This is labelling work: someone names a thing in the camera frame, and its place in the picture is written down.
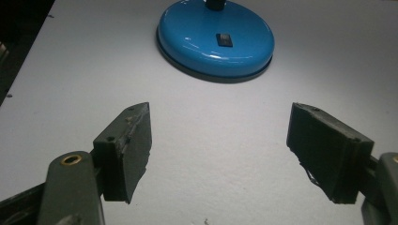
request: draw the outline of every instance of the white table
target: white table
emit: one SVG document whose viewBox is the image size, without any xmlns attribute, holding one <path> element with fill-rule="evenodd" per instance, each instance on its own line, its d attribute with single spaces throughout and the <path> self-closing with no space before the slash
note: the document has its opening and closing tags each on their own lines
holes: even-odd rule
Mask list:
<svg viewBox="0 0 398 225">
<path fill-rule="evenodd" d="M 175 1 L 57 0 L 0 109 L 0 199 L 45 181 L 130 105 L 150 102 L 153 145 L 131 205 L 107 224 L 362 224 L 286 147 L 291 104 L 314 105 L 397 151 L 398 2 L 237 0 L 271 27 L 268 70 L 243 83 L 187 76 L 155 32 Z"/>
</svg>

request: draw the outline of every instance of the brass insert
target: brass insert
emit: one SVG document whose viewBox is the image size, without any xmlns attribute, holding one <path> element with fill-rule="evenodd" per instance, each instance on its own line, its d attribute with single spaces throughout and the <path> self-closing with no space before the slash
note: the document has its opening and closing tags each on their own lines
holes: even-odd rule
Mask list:
<svg viewBox="0 0 398 225">
<path fill-rule="evenodd" d="M 72 166 L 74 164 L 79 163 L 82 160 L 82 157 L 80 155 L 70 155 L 67 157 L 64 157 L 61 161 L 61 164 L 64 166 Z"/>
</svg>

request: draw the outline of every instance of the blue round base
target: blue round base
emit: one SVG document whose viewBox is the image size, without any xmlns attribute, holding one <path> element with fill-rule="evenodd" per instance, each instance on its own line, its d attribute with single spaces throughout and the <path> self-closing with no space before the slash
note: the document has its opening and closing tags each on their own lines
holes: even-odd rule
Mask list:
<svg viewBox="0 0 398 225">
<path fill-rule="evenodd" d="M 258 76 L 268 66 L 274 37 L 255 13 L 233 2 L 214 11 L 203 0 L 183 0 L 161 16 L 158 43 L 185 72 L 223 80 Z"/>
</svg>

